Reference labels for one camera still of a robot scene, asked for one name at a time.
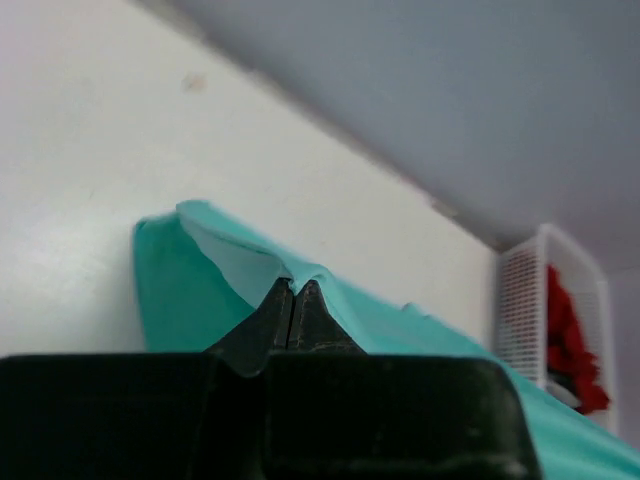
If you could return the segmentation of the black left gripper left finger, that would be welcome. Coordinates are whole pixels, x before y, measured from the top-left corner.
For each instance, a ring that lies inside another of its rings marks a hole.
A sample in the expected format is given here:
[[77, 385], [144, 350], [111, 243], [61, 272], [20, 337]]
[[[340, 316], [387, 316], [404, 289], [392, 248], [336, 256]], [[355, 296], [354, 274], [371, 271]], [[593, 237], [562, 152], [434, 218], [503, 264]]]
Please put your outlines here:
[[2, 477], [237, 478], [263, 413], [258, 375], [292, 307], [277, 280], [204, 352], [5, 358]]

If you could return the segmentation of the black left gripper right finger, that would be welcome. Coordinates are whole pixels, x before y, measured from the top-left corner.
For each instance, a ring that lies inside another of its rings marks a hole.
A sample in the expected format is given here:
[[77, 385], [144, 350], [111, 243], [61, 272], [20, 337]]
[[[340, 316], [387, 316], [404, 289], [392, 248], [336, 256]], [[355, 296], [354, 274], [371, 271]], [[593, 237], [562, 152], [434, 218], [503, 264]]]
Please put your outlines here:
[[519, 396], [480, 358], [368, 355], [319, 285], [264, 372], [269, 479], [539, 479]]

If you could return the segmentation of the teal t shirt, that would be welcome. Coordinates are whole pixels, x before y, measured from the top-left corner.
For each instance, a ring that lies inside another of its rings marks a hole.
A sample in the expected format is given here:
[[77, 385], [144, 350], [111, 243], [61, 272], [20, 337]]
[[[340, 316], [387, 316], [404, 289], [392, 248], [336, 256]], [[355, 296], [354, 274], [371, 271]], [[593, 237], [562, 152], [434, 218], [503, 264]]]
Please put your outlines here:
[[[318, 283], [330, 315], [368, 353], [488, 358], [489, 352], [417, 307], [398, 307], [288, 251], [207, 202], [190, 200], [132, 231], [146, 348], [201, 352], [253, 313], [277, 279], [294, 292]], [[639, 454], [517, 372], [548, 479], [635, 479]]]

